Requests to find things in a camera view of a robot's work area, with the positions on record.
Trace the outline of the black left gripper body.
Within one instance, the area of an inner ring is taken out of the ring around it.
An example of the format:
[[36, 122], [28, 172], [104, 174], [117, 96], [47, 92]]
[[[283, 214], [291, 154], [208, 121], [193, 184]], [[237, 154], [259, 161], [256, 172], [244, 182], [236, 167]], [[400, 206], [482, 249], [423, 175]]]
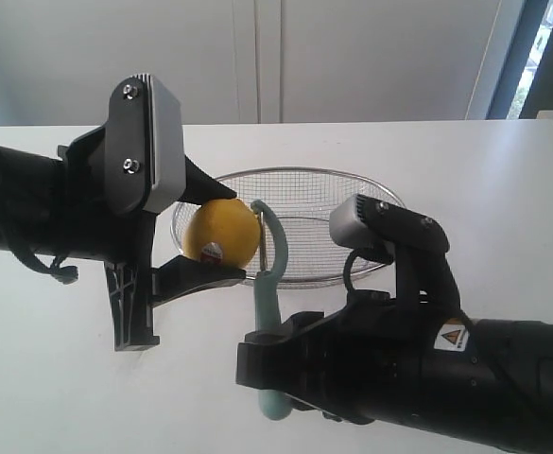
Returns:
[[156, 217], [115, 215], [104, 195], [105, 128], [83, 133], [58, 154], [64, 170], [59, 244], [74, 258], [103, 264], [112, 314], [114, 349], [143, 351], [154, 334], [151, 252]]

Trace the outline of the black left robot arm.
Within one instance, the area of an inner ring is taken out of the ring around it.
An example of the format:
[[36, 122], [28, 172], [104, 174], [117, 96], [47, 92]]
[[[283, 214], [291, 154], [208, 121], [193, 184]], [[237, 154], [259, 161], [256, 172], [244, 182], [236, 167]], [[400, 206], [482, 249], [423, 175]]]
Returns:
[[107, 280], [114, 348], [159, 344], [153, 310], [172, 300], [247, 277], [177, 255], [151, 264], [157, 214], [135, 208], [117, 215], [104, 178], [105, 132], [97, 127], [58, 148], [55, 158], [0, 146], [0, 250], [64, 285], [78, 279], [73, 257], [99, 261]]

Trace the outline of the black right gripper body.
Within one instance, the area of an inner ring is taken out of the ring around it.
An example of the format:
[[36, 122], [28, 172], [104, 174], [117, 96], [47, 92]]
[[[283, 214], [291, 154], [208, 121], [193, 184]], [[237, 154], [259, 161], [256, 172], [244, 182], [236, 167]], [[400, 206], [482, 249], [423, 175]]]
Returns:
[[371, 423], [471, 426], [474, 348], [461, 313], [461, 304], [404, 311], [395, 298], [359, 290], [330, 315], [297, 312], [247, 334], [235, 381], [258, 392], [351, 393]]

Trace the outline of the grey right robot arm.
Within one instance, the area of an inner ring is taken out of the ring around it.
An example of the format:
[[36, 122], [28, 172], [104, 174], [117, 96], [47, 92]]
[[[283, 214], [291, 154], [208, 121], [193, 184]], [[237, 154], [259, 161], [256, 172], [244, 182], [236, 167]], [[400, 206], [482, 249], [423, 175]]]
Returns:
[[235, 380], [337, 422], [553, 453], [550, 323], [463, 321], [428, 301], [405, 313], [394, 298], [359, 290], [331, 315], [299, 312], [247, 334]]

